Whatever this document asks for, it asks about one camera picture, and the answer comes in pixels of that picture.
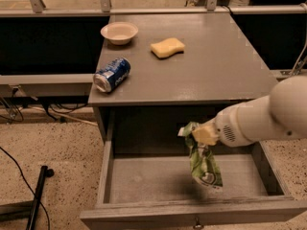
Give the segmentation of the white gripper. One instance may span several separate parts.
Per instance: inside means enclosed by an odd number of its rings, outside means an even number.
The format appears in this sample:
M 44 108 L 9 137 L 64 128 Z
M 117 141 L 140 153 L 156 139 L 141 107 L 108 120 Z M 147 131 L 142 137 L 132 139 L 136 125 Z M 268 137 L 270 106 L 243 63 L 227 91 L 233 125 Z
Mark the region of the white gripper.
M 239 125 L 238 111 L 240 107 L 242 107 L 240 103 L 228 106 L 217 114 L 214 123 L 219 135 L 213 126 L 198 126 L 192 131 L 194 139 L 198 143 L 209 146 L 216 145 L 220 139 L 223 144 L 232 148 L 252 144 Z

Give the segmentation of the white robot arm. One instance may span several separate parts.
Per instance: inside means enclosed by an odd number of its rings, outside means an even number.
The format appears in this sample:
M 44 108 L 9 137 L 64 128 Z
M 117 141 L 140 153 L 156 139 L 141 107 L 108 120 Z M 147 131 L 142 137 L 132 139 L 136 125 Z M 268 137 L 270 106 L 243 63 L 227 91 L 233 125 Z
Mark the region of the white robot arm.
M 220 111 L 193 131 L 194 139 L 214 146 L 247 146 L 264 140 L 307 137 L 307 77 L 280 81 L 268 96 L 238 103 Z

